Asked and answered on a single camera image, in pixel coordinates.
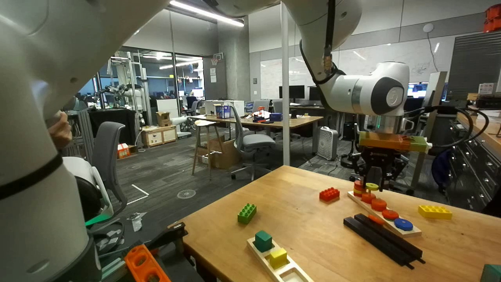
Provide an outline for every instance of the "green teal block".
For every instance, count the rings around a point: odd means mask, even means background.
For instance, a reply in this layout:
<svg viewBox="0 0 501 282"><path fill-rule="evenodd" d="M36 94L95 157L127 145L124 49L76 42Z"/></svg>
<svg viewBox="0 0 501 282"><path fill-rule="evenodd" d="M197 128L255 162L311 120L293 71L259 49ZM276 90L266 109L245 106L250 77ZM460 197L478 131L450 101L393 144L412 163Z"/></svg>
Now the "green teal block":
<svg viewBox="0 0 501 282"><path fill-rule="evenodd" d="M258 208L256 207L256 205L246 204L245 207L243 207L243 209L237 215L238 222L248 224L257 211Z"/></svg>
<svg viewBox="0 0 501 282"><path fill-rule="evenodd" d="M501 265L485 264L483 266L480 282L500 282Z"/></svg>
<svg viewBox="0 0 501 282"><path fill-rule="evenodd" d="M270 250L271 248L273 248L271 235L262 230L259 231L258 233L256 233L256 237L254 239L254 246L260 252L266 252L267 250Z"/></svg>

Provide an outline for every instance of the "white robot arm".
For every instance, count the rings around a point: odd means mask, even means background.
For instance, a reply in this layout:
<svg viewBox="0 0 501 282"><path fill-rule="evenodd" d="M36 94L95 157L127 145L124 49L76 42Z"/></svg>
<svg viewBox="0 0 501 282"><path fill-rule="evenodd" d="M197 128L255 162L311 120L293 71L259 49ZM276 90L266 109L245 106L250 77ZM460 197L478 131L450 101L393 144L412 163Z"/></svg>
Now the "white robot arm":
<svg viewBox="0 0 501 282"><path fill-rule="evenodd" d="M209 1L244 16L276 0ZM76 182L62 166L47 133L50 118L166 0L1 1L3 78L0 126L0 241L9 259L8 281L89 281L101 278L95 244L86 232ZM284 0L302 35L302 53L323 104L368 115L403 114L409 68L381 63L367 76L325 71L328 13L325 0ZM355 30L360 0L336 0L332 50ZM21 126L12 117L23 116Z"/></svg>

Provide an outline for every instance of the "concrete pillar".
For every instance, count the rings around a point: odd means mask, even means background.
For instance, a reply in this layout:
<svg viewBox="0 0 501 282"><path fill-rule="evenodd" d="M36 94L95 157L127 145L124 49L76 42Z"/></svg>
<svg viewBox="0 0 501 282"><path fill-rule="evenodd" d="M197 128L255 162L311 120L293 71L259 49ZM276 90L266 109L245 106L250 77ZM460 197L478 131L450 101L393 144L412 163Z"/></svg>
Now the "concrete pillar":
<svg viewBox="0 0 501 282"><path fill-rule="evenodd" d="M236 27L217 22L219 51L226 61L226 84L228 99L251 100L251 70L249 67L249 27Z"/></svg>

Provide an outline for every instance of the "human hand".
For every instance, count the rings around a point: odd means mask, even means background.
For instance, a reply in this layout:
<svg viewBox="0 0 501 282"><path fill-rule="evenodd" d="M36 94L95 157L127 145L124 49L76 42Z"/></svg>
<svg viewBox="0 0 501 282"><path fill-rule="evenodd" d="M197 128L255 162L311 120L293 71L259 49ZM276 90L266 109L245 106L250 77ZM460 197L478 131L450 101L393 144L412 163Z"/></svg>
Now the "human hand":
<svg viewBox="0 0 501 282"><path fill-rule="evenodd" d="M68 115L65 112L60 112L59 120L48 128L52 142L58 150L68 145L73 136L71 134L71 126L68 122Z"/></svg>

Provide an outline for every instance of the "yellow cube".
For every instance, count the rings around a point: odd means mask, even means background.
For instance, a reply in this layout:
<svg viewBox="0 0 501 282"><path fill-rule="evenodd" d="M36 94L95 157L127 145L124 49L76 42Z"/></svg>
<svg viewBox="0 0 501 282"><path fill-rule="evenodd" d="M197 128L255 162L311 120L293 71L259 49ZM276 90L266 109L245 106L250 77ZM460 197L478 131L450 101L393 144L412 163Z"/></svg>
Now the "yellow cube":
<svg viewBox="0 0 501 282"><path fill-rule="evenodd" d="M284 248L281 248L276 251L272 251L270 253L270 265L273 269L277 269L282 267L288 263L287 261L287 251Z"/></svg>
<svg viewBox="0 0 501 282"><path fill-rule="evenodd" d="M445 207L424 206L417 207L417 212L426 218L451 219L452 213Z"/></svg>

